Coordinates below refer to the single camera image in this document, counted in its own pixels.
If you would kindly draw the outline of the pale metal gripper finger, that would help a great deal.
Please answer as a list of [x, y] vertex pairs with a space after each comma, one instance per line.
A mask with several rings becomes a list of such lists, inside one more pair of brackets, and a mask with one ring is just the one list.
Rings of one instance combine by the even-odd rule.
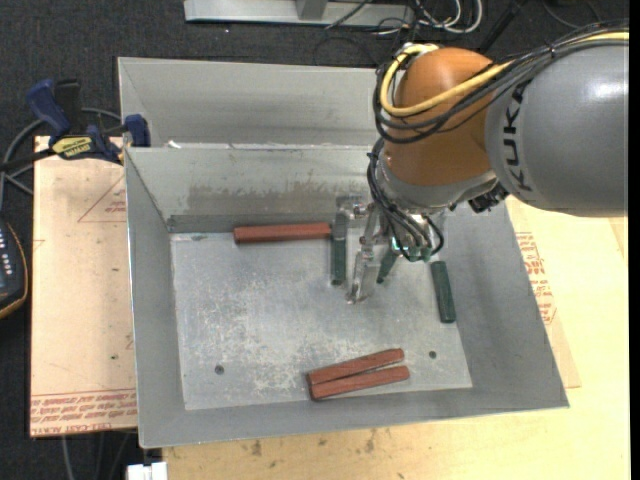
[[377, 279], [377, 263], [375, 247], [365, 236], [360, 238], [360, 247], [355, 255], [351, 285], [347, 294], [349, 304], [356, 304], [367, 299], [374, 290]]
[[332, 240], [345, 241], [350, 225], [368, 214], [368, 203], [363, 196], [340, 196], [335, 206]]

